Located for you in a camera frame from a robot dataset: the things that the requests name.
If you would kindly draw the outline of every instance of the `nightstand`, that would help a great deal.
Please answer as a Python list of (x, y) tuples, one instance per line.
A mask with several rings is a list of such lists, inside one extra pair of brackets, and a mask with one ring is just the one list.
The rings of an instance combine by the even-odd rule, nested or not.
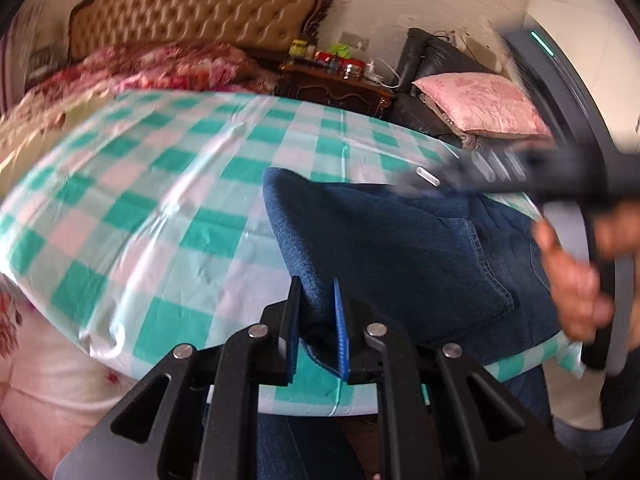
[(336, 73), (302, 63), (280, 66), (282, 78), (276, 90), (281, 97), (310, 101), (350, 112), (382, 118), (393, 93), (366, 79), (345, 79)]

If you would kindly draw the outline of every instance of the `metal screw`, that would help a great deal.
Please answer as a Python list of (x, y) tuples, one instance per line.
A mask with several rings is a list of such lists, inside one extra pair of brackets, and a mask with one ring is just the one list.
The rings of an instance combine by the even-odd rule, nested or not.
[(386, 326), (382, 323), (371, 323), (367, 325), (367, 334), (373, 337), (382, 337), (386, 334)]
[(174, 348), (174, 357), (176, 359), (186, 359), (193, 354), (193, 346), (183, 343)]
[(455, 343), (447, 343), (442, 347), (442, 353), (451, 359), (457, 359), (462, 355), (462, 347)]
[(249, 327), (249, 337), (261, 338), (269, 333), (269, 327), (258, 323)]

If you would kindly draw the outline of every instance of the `human hand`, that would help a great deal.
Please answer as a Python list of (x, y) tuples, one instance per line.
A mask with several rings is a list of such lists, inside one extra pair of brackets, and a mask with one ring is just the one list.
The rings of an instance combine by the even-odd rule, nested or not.
[[(640, 346), (640, 202), (626, 202), (594, 223), (600, 254), (614, 259), (636, 255), (636, 296), (631, 314), (628, 348)], [(548, 222), (537, 222), (533, 235), (542, 251), (542, 265), (551, 283), (551, 296), (564, 332), (576, 341), (592, 342), (597, 328), (613, 317), (613, 300), (600, 290), (600, 275), (593, 265), (566, 254)]]

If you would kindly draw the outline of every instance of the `headboard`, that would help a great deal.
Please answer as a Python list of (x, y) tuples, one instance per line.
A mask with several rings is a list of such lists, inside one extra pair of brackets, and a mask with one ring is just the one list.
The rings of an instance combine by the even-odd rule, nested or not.
[(69, 18), (71, 60), (104, 46), (136, 41), (226, 41), (286, 51), (296, 38), (316, 40), (333, 0), (84, 0)]

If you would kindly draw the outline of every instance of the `green and white checkered tablecloth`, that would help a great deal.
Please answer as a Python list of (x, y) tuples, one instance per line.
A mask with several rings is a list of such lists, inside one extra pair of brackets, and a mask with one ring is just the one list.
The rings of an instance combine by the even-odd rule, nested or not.
[[(0, 271), (72, 342), (142, 377), (175, 344), (219, 345), (286, 297), (289, 275), (265, 212), (262, 174), (387, 183), (448, 148), (359, 114), (248, 94), (128, 92), (74, 130), (0, 208)], [(500, 198), (535, 215), (524, 196)], [(496, 364), (505, 380), (556, 356), (562, 334)], [(289, 388), (260, 409), (330, 415), (376, 410), (299, 352)]]

